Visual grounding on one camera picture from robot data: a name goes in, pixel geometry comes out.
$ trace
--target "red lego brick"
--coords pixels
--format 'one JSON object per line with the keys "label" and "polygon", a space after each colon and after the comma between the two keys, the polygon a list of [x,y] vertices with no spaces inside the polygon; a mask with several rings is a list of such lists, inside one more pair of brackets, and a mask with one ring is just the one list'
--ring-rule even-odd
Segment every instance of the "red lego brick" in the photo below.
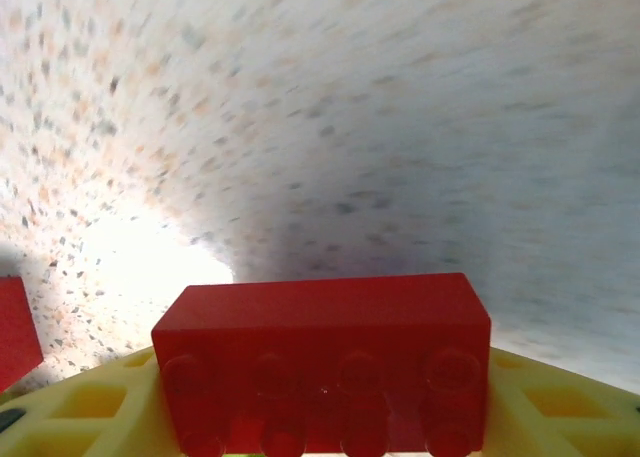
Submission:
{"label": "red lego brick", "polygon": [[489,316],[462,274],[188,287],[152,331],[191,457],[482,448]]}
{"label": "red lego brick", "polygon": [[0,317],[0,392],[3,392],[43,360],[20,277],[0,278]]}

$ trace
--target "yellow plastic base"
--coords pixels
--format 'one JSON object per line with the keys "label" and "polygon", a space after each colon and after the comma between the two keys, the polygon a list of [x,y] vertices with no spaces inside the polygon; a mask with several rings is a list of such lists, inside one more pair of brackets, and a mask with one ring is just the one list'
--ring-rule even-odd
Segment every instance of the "yellow plastic base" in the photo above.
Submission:
{"label": "yellow plastic base", "polygon": [[[493,349],[483,457],[640,457],[640,396]],[[17,397],[0,457],[178,457],[153,349]]]}

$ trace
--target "speckled white surface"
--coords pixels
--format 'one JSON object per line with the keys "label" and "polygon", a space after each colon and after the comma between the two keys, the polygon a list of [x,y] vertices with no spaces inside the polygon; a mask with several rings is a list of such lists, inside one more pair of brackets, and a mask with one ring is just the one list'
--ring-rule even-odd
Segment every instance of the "speckled white surface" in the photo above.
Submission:
{"label": "speckled white surface", "polygon": [[190,282],[464,271],[640,392],[637,0],[1,0],[0,256],[46,362]]}

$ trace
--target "lego brick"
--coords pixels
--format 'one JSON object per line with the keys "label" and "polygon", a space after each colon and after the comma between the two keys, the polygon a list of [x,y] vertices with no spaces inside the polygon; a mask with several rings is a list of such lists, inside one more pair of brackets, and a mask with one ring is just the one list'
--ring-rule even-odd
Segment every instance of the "lego brick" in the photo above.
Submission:
{"label": "lego brick", "polygon": [[640,457],[640,396],[491,350],[484,457]]}
{"label": "lego brick", "polygon": [[20,277],[0,278],[0,392],[16,383],[43,360]]}
{"label": "lego brick", "polygon": [[462,274],[193,286],[152,331],[191,457],[466,456],[489,337]]}
{"label": "lego brick", "polygon": [[12,399],[0,430],[0,457],[182,455],[151,348]]}

